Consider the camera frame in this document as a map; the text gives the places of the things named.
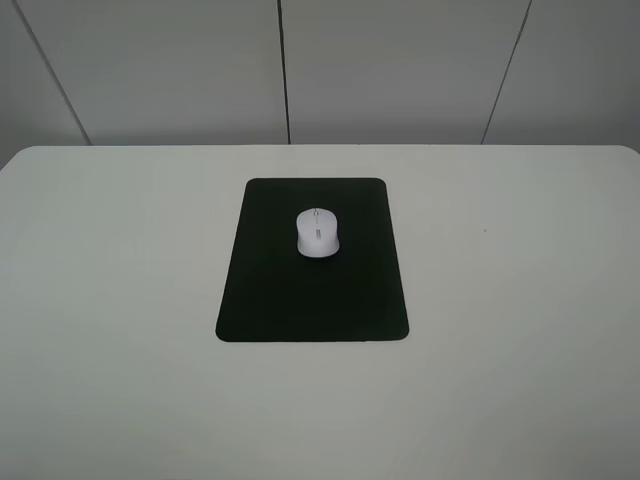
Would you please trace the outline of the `white computer mouse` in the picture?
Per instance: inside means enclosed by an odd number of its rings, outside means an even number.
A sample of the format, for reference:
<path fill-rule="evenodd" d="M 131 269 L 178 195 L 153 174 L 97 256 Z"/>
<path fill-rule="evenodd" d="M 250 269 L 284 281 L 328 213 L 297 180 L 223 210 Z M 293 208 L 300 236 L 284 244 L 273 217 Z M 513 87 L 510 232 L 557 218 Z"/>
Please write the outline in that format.
<path fill-rule="evenodd" d="M 311 208 L 296 218 L 297 249 L 307 258 L 327 258 L 340 249 L 336 215 L 323 208 Z"/>

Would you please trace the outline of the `black mouse pad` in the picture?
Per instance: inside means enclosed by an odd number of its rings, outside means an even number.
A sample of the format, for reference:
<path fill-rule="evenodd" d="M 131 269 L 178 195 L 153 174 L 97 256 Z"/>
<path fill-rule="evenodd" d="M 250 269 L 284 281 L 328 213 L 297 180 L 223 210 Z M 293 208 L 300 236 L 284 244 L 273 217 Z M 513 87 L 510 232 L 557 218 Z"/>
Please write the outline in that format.
<path fill-rule="evenodd" d="M 337 217 L 338 251 L 297 248 L 297 216 Z M 407 337 L 409 320 L 379 178 L 254 178 L 241 205 L 216 335 L 225 342 L 364 342 Z"/>

